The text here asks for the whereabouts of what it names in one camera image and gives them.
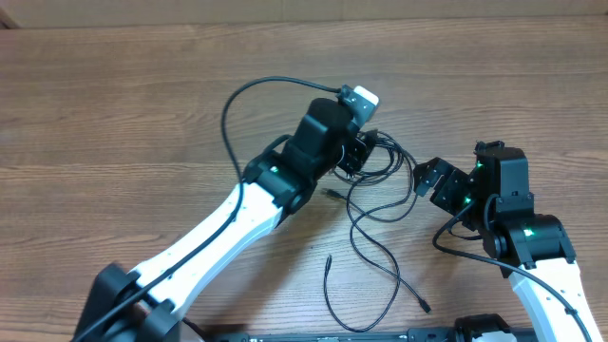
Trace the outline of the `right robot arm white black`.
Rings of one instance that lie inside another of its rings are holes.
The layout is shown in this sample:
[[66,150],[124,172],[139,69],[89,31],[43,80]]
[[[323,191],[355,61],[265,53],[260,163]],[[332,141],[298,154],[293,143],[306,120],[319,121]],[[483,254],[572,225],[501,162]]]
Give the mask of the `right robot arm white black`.
[[600,341],[574,246],[561,221],[535,211],[528,160],[501,141],[477,142],[466,173],[441,158],[413,169],[414,191],[451,215],[432,239],[439,251],[500,268],[532,323],[494,313],[459,318],[448,341]]

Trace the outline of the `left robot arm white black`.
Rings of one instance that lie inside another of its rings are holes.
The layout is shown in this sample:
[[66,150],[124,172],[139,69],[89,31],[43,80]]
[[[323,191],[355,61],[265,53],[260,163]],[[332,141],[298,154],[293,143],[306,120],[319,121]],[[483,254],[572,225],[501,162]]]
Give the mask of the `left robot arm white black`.
[[347,158],[347,145],[373,116],[376,96],[318,98],[292,135],[251,160],[225,202],[158,255],[125,272],[96,277],[77,325],[77,341],[177,341],[201,291],[244,249],[271,233],[311,198],[318,180]]

